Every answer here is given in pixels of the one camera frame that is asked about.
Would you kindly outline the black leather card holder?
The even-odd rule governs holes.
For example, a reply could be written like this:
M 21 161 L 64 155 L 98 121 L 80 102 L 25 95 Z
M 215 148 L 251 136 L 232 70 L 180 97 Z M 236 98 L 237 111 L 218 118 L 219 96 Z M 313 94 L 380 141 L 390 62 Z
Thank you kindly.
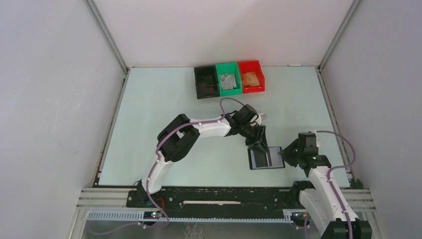
M 279 146 L 269 147 L 267 152 L 248 149 L 250 170 L 279 169 L 285 168 L 285 162 L 280 155 L 282 148 Z

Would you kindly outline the red storage bin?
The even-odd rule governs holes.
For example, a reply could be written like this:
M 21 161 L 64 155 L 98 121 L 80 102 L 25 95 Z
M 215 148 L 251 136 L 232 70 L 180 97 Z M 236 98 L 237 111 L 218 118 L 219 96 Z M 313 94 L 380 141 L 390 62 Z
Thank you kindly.
M 265 76 L 258 60 L 240 61 L 237 65 L 244 94 L 265 91 Z

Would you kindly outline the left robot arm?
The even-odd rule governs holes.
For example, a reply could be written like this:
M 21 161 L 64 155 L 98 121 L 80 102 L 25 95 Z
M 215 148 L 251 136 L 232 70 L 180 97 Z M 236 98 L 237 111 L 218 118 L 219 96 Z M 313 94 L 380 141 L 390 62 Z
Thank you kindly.
M 187 156 L 198 139 L 241 135 L 248 148 L 265 153 L 268 145 L 265 136 L 266 126 L 260 122 L 260 115 L 238 111 L 222 114 L 214 119 L 190 119 L 185 114 L 178 115 L 158 135 L 155 159 L 148 174 L 138 182 L 138 201 L 145 207 L 157 202 L 157 193 L 163 185 L 174 163 Z

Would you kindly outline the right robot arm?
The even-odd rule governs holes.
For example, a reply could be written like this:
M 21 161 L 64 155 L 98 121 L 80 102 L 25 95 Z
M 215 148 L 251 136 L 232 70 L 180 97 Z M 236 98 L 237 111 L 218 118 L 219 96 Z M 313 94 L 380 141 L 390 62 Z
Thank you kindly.
M 317 135 L 300 132 L 279 155 L 292 167 L 301 168 L 307 179 L 295 181 L 289 200 L 304 207 L 322 239 L 370 239 L 373 230 L 352 210 L 338 186 L 328 157 L 319 153 Z

